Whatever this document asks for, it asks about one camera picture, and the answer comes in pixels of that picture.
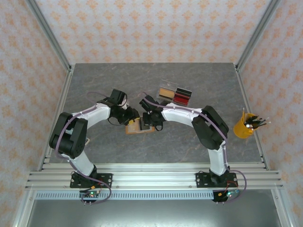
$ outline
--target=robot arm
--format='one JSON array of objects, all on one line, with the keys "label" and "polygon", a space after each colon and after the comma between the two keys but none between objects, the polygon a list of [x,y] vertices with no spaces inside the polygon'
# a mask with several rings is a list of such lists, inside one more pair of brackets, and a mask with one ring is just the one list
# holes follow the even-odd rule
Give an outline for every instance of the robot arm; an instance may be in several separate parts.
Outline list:
[{"label": "robot arm", "polygon": [[147,111],[143,114],[145,123],[157,127],[163,126],[164,121],[174,121],[195,129],[200,142],[208,149],[213,181],[219,182],[219,177],[228,171],[224,155],[225,141],[214,126],[205,121],[199,113],[206,115],[227,137],[229,128],[219,114],[211,106],[206,106],[204,109],[192,109],[174,103],[162,102],[161,106],[164,107],[157,107],[152,104],[159,105],[159,103],[151,96],[146,96],[145,99],[147,101],[143,99],[140,102],[140,105]]},{"label": "robot arm", "polygon": [[[61,113],[49,141],[50,147],[55,149],[64,126],[68,120],[77,115],[65,130],[58,152],[83,175],[96,179],[97,168],[90,162],[84,152],[87,129],[111,117],[115,117],[121,125],[127,125],[139,118],[138,111],[127,106],[125,97],[124,92],[114,89],[110,97],[98,101],[92,108],[80,113]],[[82,177],[77,173],[74,173],[74,175],[78,178]],[[86,184],[94,184],[87,179],[82,179],[82,181],[87,181]]]}]

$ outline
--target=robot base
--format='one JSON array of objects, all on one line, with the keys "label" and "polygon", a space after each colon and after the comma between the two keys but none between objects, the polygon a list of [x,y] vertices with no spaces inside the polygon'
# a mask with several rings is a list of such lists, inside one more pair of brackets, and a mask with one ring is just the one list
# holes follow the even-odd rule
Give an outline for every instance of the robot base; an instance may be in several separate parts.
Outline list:
[{"label": "robot base", "polygon": [[[110,188],[112,187],[113,174],[97,174],[97,177],[94,178],[107,183]],[[103,184],[87,179],[78,173],[73,173],[71,175],[70,188],[90,188],[94,185],[104,186]]]},{"label": "robot base", "polygon": [[221,176],[209,173],[196,173],[197,188],[233,188],[238,186],[237,175],[235,173],[225,172]]}]

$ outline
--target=yellow cup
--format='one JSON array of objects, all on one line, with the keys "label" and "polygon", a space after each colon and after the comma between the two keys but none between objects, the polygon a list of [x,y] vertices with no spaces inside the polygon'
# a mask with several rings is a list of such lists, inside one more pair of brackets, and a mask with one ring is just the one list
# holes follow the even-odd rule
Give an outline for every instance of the yellow cup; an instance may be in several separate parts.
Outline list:
[{"label": "yellow cup", "polygon": [[244,125],[246,119],[253,116],[255,115],[252,113],[246,113],[242,115],[241,119],[238,121],[238,123],[236,123],[233,128],[233,132],[237,137],[241,139],[246,139],[254,133],[254,130],[247,128],[246,125]]}]

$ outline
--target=gray marble table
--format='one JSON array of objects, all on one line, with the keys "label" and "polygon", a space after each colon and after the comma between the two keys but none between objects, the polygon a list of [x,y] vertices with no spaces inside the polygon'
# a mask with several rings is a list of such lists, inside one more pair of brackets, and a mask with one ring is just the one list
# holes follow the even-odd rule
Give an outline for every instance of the gray marble table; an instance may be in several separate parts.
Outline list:
[{"label": "gray marble table", "polygon": [[[98,63],[76,64],[64,111],[73,113],[91,106],[88,91],[111,94],[113,88],[128,94],[133,108],[144,112],[139,102],[145,91],[156,98],[161,79],[178,83],[193,92],[189,107],[210,105],[230,128],[227,158],[229,162],[258,162],[255,138],[237,138],[233,126],[245,106],[232,63]],[[98,101],[100,96],[91,96]],[[160,132],[126,135],[124,126],[102,121],[88,130],[90,143],[85,151],[94,163],[180,163],[209,162],[193,128],[177,122],[165,122]],[[60,163],[52,154],[51,163]]]}]

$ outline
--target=wall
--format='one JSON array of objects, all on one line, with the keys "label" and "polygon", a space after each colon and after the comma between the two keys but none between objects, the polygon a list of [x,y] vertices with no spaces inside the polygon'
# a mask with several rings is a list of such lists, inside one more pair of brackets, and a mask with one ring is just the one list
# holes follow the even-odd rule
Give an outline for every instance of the wall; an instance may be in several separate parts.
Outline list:
[{"label": "wall", "polygon": [[71,64],[237,62],[270,0],[38,0]]},{"label": "wall", "polygon": [[0,226],[36,170],[66,70],[24,0],[0,2]]},{"label": "wall", "polygon": [[303,4],[282,0],[241,72],[252,110],[270,117],[260,128],[265,153],[303,223]]}]

